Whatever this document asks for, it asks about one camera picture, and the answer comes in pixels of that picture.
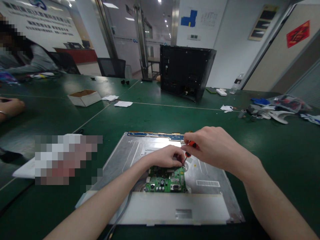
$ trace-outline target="water bottle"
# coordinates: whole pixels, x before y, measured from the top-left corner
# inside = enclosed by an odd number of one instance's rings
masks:
[[[236,78],[236,80],[234,81],[234,84],[232,85],[232,88],[230,89],[230,94],[235,94],[236,91],[238,90],[241,81],[243,80],[244,77],[244,73],[240,73],[240,75]]]

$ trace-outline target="computer case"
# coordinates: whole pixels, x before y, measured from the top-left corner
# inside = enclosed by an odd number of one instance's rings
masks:
[[[160,46],[161,90],[199,101],[217,51],[207,48]]]

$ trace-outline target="green circuit board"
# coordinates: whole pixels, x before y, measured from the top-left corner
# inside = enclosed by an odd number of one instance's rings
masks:
[[[187,192],[184,168],[151,167],[144,190],[145,192]]]

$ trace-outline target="red decoration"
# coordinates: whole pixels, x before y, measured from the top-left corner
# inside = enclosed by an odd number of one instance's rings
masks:
[[[301,42],[310,35],[310,20],[287,34],[288,48]]]

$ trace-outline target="hand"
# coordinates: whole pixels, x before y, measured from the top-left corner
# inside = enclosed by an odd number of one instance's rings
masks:
[[[177,159],[180,160],[173,160],[173,155],[177,155]],[[158,166],[158,167],[182,167],[182,164],[185,161],[185,156],[181,148],[168,145],[164,148],[161,148],[157,151],[149,153],[147,156],[143,157],[146,159],[148,164],[151,166]]]
[[[0,111],[5,112],[6,114],[10,115],[11,117],[14,117],[20,113],[22,113],[25,110],[25,104],[23,101],[20,101],[17,98],[3,98],[0,97],[1,99],[8,99],[10,100],[9,102],[1,102],[0,101]]]
[[[199,149],[187,145],[189,141],[196,142]],[[221,127],[204,127],[195,133],[185,133],[184,142],[186,145],[181,147],[182,150],[242,181],[261,170],[260,160]]]

